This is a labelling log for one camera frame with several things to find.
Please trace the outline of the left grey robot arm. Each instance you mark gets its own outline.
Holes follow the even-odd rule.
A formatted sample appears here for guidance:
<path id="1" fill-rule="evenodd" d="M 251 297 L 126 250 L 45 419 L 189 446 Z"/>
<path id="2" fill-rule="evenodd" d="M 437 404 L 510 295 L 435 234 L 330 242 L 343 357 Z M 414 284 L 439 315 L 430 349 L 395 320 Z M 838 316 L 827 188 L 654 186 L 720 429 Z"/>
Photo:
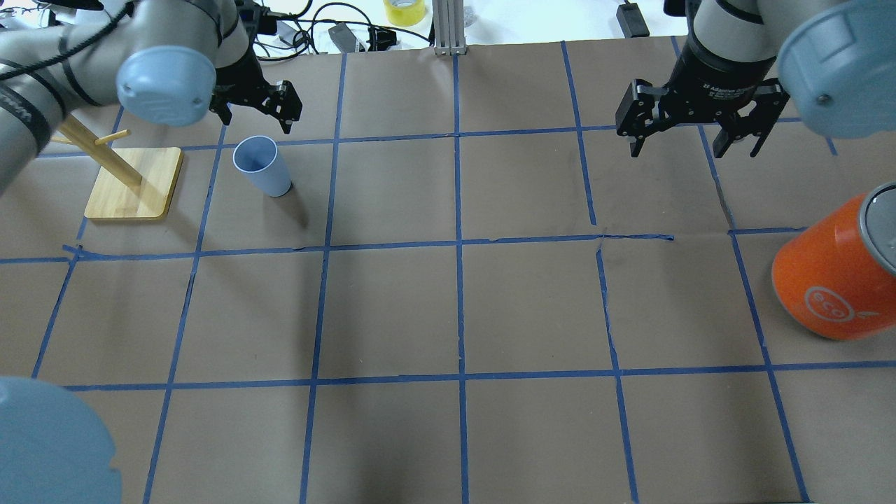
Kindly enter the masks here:
<path id="1" fill-rule="evenodd" d="M 234 1 L 128 1 L 108 22 L 2 34 L 2 188 L 71 113 L 120 104 L 146 122 L 186 127 L 250 106 L 285 133 L 300 119 L 289 82 L 263 76 Z M 2 377 L 3 503 L 118 503 L 116 446 L 74 393 Z"/>

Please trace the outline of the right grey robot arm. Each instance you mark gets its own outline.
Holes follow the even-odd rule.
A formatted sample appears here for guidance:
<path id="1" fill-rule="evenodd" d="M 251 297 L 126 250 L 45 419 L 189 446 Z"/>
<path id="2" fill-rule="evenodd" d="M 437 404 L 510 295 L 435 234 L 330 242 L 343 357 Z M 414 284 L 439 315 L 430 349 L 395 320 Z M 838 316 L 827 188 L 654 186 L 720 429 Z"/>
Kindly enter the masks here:
<path id="1" fill-rule="evenodd" d="M 637 157 L 650 135 L 715 123 L 713 156 L 755 137 L 758 156 L 793 103 L 813 133 L 860 139 L 891 132 L 893 1 L 666 1 L 685 44 L 668 82 L 632 80 L 615 131 Z"/>

